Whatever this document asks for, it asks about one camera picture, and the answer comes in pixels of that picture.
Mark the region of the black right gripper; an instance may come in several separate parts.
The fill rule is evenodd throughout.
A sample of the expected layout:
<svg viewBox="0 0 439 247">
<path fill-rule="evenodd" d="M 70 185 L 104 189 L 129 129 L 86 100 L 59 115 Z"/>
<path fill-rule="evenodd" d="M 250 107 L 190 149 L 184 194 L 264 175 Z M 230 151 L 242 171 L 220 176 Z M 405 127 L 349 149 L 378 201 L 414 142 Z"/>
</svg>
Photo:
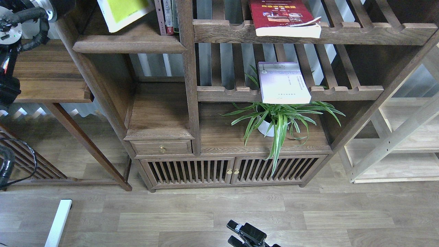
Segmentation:
<svg viewBox="0 0 439 247">
<path fill-rule="evenodd" d="M 242 225 L 233 220 L 229 220 L 226 226 L 237 233 L 244 241 L 241 242 L 235 236 L 230 236 L 228 243 L 233 247 L 269 247 L 269 245 L 265 243 L 267 235 L 249 223 Z"/>
</svg>

